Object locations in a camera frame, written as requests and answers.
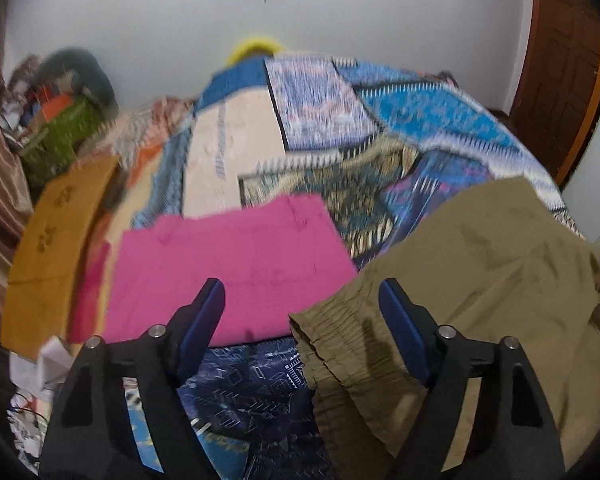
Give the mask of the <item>folded pink cloth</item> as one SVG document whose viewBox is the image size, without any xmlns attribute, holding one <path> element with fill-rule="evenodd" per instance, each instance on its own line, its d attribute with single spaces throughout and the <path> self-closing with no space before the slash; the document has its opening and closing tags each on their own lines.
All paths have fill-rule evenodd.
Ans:
<svg viewBox="0 0 600 480">
<path fill-rule="evenodd" d="M 332 296 L 355 278 L 321 196 L 288 195 L 267 204 L 200 219 L 165 214 L 146 229 L 127 230 L 87 268 L 68 338 L 94 334 L 104 264 L 114 257 L 106 302 L 108 342 L 134 339 L 168 322 L 209 278 L 225 288 L 215 347 L 286 336 L 289 315 Z"/>
</svg>

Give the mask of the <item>green storage bag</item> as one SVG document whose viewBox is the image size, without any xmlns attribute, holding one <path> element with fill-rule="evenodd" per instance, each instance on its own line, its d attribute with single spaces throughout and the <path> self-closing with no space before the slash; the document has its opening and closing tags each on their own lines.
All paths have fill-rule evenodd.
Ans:
<svg viewBox="0 0 600 480">
<path fill-rule="evenodd" d="M 50 122 L 38 129 L 18 152 L 31 190 L 63 174 L 76 160 L 80 145 L 102 123 L 99 109 L 87 98 L 77 98 Z"/>
</svg>

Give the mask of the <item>blue patchwork bedspread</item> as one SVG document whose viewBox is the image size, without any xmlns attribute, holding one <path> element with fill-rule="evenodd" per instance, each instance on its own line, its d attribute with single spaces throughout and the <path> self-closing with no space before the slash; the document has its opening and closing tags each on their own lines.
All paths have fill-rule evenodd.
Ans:
<svg viewBox="0 0 600 480">
<path fill-rule="evenodd" d="M 102 140 L 123 174 L 105 234 L 92 243 L 104 312 L 126 234 L 165 214 L 195 218 L 315 193 L 364 266 L 465 188 L 523 176 L 572 225 L 542 164 L 448 73 L 253 55 L 214 75 L 196 101 L 163 98 L 121 114 Z M 291 337 L 229 339 L 207 352 L 180 396 L 224 478 L 335 477 Z"/>
</svg>

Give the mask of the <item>olive green pants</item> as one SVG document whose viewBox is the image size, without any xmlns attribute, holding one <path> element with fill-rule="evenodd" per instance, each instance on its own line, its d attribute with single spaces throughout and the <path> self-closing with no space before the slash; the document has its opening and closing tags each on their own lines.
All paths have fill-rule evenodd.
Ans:
<svg viewBox="0 0 600 480">
<path fill-rule="evenodd" d="M 314 414 L 343 479 L 380 479 L 425 391 L 378 308 L 395 278 L 464 336 L 520 340 L 556 422 L 567 465 L 600 430 L 600 246 L 555 219 L 523 178 L 468 188 L 356 278 L 290 325 Z"/>
</svg>

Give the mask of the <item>brown wooden door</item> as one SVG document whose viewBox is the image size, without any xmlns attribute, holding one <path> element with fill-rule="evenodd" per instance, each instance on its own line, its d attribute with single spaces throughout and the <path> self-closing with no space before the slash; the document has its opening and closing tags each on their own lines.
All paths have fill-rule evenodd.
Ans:
<svg viewBox="0 0 600 480">
<path fill-rule="evenodd" d="M 510 119 L 562 188 L 600 117 L 600 11 L 593 0 L 533 0 Z"/>
</svg>

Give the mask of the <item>yellow curved headboard tube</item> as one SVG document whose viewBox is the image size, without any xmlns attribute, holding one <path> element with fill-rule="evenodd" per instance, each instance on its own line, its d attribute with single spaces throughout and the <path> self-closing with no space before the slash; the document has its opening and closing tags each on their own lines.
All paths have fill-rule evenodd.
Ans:
<svg viewBox="0 0 600 480">
<path fill-rule="evenodd" d="M 273 56 L 278 52 L 284 52 L 285 47 L 277 40 L 267 36 L 251 36 L 238 44 L 230 52 L 225 66 L 232 67 L 238 63 L 254 58 L 255 56 Z"/>
</svg>

